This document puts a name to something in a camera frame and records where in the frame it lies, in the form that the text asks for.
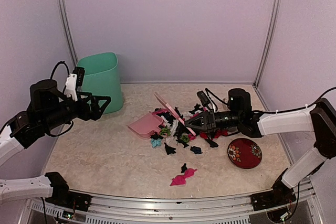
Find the right aluminium frame post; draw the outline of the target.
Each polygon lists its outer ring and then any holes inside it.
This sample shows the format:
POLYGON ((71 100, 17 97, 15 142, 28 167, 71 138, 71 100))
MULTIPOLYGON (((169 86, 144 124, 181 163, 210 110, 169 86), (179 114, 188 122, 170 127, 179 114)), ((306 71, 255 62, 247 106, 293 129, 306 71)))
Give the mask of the right aluminium frame post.
POLYGON ((270 21, 266 33, 266 40, 265 44, 263 47, 262 55, 261 55, 261 60, 259 63, 259 67, 257 70, 257 74, 253 83, 253 86, 258 89, 262 80, 262 77, 264 75, 265 69, 266 69, 266 64, 267 60, 270 54, 270 49, 272 45, 272 40, 275 34, 276 30, 276 25, 277 25, 277 19, 278 19, 278 14, 279 14, 279 9, 281 5, 281 0, 273 0, 272 3, 272 9, 271 9, 271 15, 270 15, 270 21))

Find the green paper scrap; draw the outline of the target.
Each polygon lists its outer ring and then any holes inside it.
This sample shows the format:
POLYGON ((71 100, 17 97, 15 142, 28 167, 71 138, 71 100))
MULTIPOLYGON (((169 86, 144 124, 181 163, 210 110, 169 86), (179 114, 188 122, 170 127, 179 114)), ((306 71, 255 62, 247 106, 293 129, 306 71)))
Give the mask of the green paper scrap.
POLYGON ((159 132, 160 135, 164 135, 164 136, 170 136, 171 135, 171 131, 168 127, 164 127, 164 128, 161 128, 160 132, 159 132))

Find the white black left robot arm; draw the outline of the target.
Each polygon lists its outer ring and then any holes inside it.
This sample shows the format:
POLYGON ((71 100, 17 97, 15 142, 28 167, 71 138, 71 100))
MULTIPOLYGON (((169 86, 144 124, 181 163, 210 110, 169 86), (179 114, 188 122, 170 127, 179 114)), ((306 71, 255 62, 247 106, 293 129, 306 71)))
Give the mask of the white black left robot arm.
MULTIPOLYGON (((58 90, 57 81, 45 79, 30 87, 30 104, 1 129, 1 164, 29 148, 52 130, 73 120, 96 121, 111 102, 109 96, 78 92, 74 100, 58 90)), ((45 198, 66 206, 73 201, 73 193, 58 172, 26 179, 2 179, 1 203, 30 198, 45 198)))

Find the left aluminium frame post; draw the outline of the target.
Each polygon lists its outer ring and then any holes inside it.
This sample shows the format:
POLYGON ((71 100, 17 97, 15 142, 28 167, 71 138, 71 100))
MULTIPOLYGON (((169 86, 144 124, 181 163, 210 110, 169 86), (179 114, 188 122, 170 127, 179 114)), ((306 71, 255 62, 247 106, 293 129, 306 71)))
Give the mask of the left aluminium frame post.
POLYGON ((76 64, 78 63, 78 57, 77 57, 73 37, 71 34, 71 30, 70 30, 70 24, 69 24, 67 10, 66 10, 66 2, 65 0, 57 0, 57 3, 58 3, 58 9, 60 12, 60 19, 61 19, 62 27, 64 30, 65 39, 66 39, 68 50, 70 53, 70 59, 73 65, 76 66, 76 64))

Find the light blue paper scrap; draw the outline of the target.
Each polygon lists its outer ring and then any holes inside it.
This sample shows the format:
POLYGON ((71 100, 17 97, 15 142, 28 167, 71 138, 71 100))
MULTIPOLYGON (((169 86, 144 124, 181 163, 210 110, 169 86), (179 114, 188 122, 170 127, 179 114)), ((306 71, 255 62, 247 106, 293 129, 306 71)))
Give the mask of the light blue paper scrap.
POLYGON ((161 139, 151 139, 151 145, 153 148, 160 147, 162 144, 161 139))

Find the dark blue paper scrap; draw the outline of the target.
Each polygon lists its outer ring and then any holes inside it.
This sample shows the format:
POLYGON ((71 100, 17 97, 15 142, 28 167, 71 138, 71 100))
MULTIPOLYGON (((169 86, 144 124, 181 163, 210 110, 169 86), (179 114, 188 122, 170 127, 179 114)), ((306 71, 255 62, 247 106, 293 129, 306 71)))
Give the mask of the dark blue paper scrap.
POLYGON ((198 146, 191 146, 190 151, 193 152, 194 154, 202 154, 203 153, 202 149, 198 146))

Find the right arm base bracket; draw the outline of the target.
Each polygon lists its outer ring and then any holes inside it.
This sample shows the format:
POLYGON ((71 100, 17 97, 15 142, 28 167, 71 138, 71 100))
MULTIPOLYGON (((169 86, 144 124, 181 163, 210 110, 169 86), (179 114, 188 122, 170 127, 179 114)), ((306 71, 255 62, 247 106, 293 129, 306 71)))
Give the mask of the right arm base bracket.
POLYGON ((278 207, 297 200, 293 188, 288 188, 278 177, 271 190, 251 195, 254 211, 278 207))

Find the aluminium front rail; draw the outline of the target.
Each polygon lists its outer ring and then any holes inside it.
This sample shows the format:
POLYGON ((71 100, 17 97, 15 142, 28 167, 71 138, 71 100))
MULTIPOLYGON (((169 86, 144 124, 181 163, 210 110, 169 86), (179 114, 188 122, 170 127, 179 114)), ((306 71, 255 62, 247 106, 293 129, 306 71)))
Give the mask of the aluminium front rail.
POLYGON ((293 216, 286 223, 324 223, 324 216, 313 186, 301 184, 300 207, 294 203, 255 210, 251 195, 223 197, 151 199, 91 194, 87 211, 28 200, 18 223, 261 223, 271 212, 287 208, 293 216))

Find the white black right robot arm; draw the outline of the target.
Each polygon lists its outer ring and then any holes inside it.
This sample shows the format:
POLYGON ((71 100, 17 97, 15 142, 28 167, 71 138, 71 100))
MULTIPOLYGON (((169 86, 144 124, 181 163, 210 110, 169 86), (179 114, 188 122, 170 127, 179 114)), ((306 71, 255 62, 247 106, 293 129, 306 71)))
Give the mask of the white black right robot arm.
POLYGON ((312 132, 315 135, 313 147, 273 184, 268 194, 273 205, 281 204, 288 198, 289 189, 314 174, 326 160, 335 157, 335 109, 323 96, 300 108, 266 112, 253 110, 249 92, 234 88, 228 92, 226 105, 228 111, 203 111, 186 120, 185 127, 204 133, 235 127, 250 138, 290 132, 312 132))

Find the green plastic waste bin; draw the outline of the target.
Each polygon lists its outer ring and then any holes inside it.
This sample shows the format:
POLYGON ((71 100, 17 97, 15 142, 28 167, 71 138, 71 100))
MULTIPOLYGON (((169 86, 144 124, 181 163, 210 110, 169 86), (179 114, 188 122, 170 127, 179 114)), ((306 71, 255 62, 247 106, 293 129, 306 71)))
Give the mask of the green plastic waste bin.
POLYGON ((105 114, 117 112, 123 107, 118 58, 115 53, 105 52, 82 58, 77 66, 85 69, 81 86, 83 92, 111 98, 105 114))

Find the aluminium frame post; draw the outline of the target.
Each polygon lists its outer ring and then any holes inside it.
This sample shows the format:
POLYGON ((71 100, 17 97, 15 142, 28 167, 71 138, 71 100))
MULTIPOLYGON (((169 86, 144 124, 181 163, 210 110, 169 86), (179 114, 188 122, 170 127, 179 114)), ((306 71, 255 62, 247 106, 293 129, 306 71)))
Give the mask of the aluminium frame post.
POLYGON ((272 9, 271 9, 271 15, 270 15, 270 21, 266 33, 266 40, 265 44, 263 47, 262 55, 261 55, 261 60, 259 63, 259 67, 257 70, 257 74, 253 83, 253 86, 258 89, 262 80, 262 77, 264 75, 265 69, 266 69, 266 64, 267 60, 270 54, 270 49, 272 45, 272 40, 275 34, 276 30, 276 25, 277 25, 277 19, 278 19, 278 14, 279 14, 279 9, 281 5, 281 0, 273 0, 272 3, 272 9))
POLYGON ((66 2, 65 0, 57 0, 57 3, 58 3, 58 9, 60 12, 60 19, 61 19, 62 27, 64 30, 65 39, 66 39, 68 50, 70 53, 70 59, 73 65, 76 66, 76 64, 78 63, 78 57, 77 57, 73 37, 71 34, 71 30, 70 30, 70 24, 69 24, 67 10, 66 10, 66 2))

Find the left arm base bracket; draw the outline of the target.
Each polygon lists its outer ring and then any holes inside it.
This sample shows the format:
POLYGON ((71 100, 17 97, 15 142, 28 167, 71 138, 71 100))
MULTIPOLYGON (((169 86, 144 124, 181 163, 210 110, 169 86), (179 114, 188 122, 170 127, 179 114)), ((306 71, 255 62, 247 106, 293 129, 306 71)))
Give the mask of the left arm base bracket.
POLYGON ((67 182, 58 172, 47 172, 45 176, 49 179, 53 190, 52 196, 46 198, 48 203, 72 210, 88 211, 91 195, 70 190, 67 182))

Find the pink plastic dustpan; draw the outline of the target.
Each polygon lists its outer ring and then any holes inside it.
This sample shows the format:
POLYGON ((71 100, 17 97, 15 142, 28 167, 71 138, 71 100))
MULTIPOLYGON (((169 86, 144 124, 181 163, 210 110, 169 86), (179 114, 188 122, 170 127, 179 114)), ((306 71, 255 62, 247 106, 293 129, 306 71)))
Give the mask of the pink plastic dustpan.
POLYGON ((128 128, 141 138, 150 138, 154 133, 159 133, 164 121, 156 114, 148 112, 135 122, 128 125, 128 128))

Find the pink plastic hand brush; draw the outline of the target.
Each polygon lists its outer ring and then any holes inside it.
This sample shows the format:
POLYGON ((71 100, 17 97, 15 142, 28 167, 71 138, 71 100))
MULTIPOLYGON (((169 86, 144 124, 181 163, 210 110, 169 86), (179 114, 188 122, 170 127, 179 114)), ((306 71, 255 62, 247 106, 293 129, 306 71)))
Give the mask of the pink plastic hand brush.
POLYGON ((156 99, 166 108, 168 109, 168 111, 181 123, 183 124, 187 130, 192 134, 192 135, 196 135, 196 133, 189 127, 187 127, 185 125, 184 120, 178 115, 178 113, 157 93, 154 92, 154 96, 156 97, 156 99))

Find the red floral plate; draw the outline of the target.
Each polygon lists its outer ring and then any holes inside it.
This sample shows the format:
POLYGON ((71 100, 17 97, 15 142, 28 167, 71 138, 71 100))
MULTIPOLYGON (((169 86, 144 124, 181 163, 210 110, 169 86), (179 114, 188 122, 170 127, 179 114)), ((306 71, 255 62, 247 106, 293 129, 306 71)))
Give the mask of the red floral plate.
POLYGON ((262 151, 257 143, 248 138, 236 138, 227 148, 229 160, 239 168, 252 169, 262 161, 262 151))

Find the small black paper scrap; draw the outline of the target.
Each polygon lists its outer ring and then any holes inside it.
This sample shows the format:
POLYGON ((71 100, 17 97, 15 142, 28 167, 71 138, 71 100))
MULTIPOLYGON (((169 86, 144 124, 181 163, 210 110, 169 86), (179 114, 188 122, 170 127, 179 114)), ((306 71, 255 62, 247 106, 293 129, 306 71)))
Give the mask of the small black paper scrap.
POLYGON ((183 174, 186 170, 187 170, 187 166, 186 166, 186 163, 184 163, 183 166, 181 167, 181 173, 183 174))

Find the magenta paper scrap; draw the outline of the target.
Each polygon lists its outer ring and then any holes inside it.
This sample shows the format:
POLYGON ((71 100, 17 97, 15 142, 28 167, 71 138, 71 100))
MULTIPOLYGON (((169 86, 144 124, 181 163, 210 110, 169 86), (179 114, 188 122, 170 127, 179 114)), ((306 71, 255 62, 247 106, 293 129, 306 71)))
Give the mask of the magenta paper scrap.
POLYGON ((194 176, 197 169, 188 168, 182 175, 176 175, 172 178, 170 186, 181 186, 186 184, 186 179, 194 176))

